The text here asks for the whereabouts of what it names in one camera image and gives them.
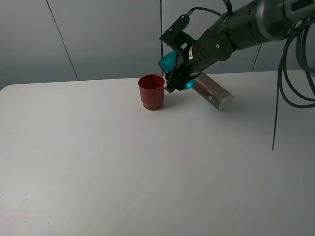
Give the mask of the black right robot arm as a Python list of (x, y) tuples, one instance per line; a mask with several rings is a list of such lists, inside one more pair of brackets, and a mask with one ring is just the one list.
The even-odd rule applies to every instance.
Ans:
[(284, 39), (291, 26), (315, 15), (313, 0), (254, 0), (238, 10), (225, 1), (227, 12), (219, 15), (198, 40), (184, 32), (189, 10), (160, 37), (175, 52), (175, 63), (166, 73), (165, 89), (183, 90), (186, 83), (218, 61), (226, 61), (237, 50)]

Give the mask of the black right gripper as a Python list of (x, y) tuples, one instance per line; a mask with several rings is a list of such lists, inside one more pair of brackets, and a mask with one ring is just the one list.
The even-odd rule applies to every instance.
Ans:
[(185, 84), (218, 61), (231, 56), (231, 43), (218, 40), (197, 40), (184, 54), (176, 58), (173, 70), (166, 74), (165, 90), (172, 93), (183, 91)]

